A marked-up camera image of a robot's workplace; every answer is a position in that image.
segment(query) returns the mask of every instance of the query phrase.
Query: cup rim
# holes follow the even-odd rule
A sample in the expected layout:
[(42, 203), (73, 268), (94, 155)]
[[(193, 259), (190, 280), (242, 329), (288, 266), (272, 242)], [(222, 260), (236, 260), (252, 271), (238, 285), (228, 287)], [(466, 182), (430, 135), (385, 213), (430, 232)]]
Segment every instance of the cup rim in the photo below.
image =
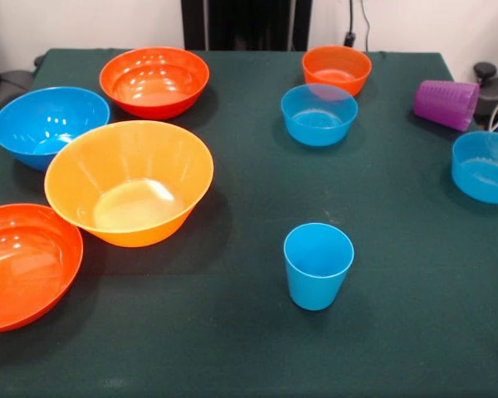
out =
[[(350, 246), (350, 250), (351, 250), (351, 256), (350, 256), (350, 262), (347, 264), (346, 267), (344, 267), (340, 272), (336, 273), (336, 274), (331, 274), (331, 275), (325, 275), (325, 276), (320, 276), (320, 275), (313, 275), (313, 274), (309, 274), (299, 268), (297, 268), (293, 262), (290, 260), (290, 257), (288, 256), (288, 253), (286, 251), (286, 244), (288, 242), (288, 240), (290, 239), (290, 236), (291, 234), (293, 234), (295, 231), (299, 230), (300, 228), (304, 228), (306, 226), (324, 226), (324, 227), (328, 227), (330, 229), (333, 229), (333, 230), (336, 230), (338, 233), (340, 233), (344, 238), (345, 240), (349, 243), (349, 246)], [(283, 245), (283, 250), (284, 250), (284, 256), (286, 258), (286, 261), (288, 262), (289, 265), (291, 265), (291, 267), (293, 269), (295, 269), (296, 271), (300, 272), (301, 274), (305, 275), (305, 276), (309, 276), (311, 278), (315, 278), (315, 279), (330, 279), (330, 278), (334, 278), (336, 276), (339, 276), (341, 274), (344, 274), (345, 272), (347, 272), (350, 268), (350, 266), (352, 265), (353, 261), (354, 261), (354, 245), (352, 244), (352, 241), (350, 240), (350, 238), (347, 236), (347, 234), (345, 234), (340, 228), (337, 228), (335, 226), (332, 226), (330, 224), (326, 224), (324, 222), (307, 222), (305, 224), (301, 224), (297, 227), (295, 227), (293, 230), (291, 230), (288, 235), (286, 236), (286, 238), (284, 239), (284, 245)]]

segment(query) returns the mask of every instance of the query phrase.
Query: red-orange bowl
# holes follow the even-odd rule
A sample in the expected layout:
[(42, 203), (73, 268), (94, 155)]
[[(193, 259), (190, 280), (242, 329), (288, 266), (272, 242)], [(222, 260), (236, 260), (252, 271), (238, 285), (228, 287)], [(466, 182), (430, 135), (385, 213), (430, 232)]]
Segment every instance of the red-orange bowl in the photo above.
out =
[(199, 98), (210, 72), (192, 52), (172, 47), (127, 51), (100, 72), (101, 89), (121, 109), (142, 119), (171, 119)]
[(33, 322), (56, 305), (82, 256), (79, 230), (50, 207), (0, 206), (0, 332)]

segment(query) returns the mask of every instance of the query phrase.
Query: black cable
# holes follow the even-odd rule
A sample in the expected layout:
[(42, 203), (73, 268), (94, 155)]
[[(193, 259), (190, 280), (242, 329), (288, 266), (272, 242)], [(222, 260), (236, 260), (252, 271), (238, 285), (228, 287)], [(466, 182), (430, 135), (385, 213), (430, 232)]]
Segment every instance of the black cable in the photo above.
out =
[(352, 21), (354, 20), (354, 12), (353, 12), (353, 7), (352, 7), (352, 0), (349, 0), (349, 10), (350, 10), (349, 33), (352, 33)]
[(364, 15), (365, 23), (367, 24), (367, 32), (365, 33), (365, 52), (369, 52), (369, 31), (371, 30), (371, 24), (367, 19), (367, 14), (365, 14), (364, 0), (359, 0), (359, 3), (362, 5), (362, 13)]

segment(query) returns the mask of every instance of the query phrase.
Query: white wall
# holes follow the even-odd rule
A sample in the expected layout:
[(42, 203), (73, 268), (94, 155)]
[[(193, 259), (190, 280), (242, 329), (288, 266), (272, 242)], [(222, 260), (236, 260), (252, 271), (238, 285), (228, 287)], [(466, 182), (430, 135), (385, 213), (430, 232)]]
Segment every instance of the white wall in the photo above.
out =
[(179, 0), (0, 0), (0, 71), (52, 47), (184, 47)]
[[(498, 0), (364, 0), (370, 51), (441, 52), (454, 79), (473, 81), (472, 66), (498, 67)], [(367, 26), (354, 0), (355, 48), (365, 49)], [(314, 0), (309, 46), (343, 44), (349, 0)]]

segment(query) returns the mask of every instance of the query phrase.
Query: blue bowl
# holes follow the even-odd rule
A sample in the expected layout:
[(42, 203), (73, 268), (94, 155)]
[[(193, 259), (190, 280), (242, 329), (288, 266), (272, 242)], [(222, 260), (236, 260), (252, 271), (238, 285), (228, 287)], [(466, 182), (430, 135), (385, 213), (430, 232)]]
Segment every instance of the blue bowl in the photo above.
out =
[(469, 197), (498, 204), (498, 133), (463, 134), (452, 146), (452, 178)]
[(109, 122), (109, 105), (77, 87), (52, 87), (18, 97), (0, 111), (0, 146), (45, 171), (72, 139)]
[(347, 91), (332, 85), (300, 85), (281, 102), (290, 136), (314, 147), (343, 139), (358, 114), (358, 104)]

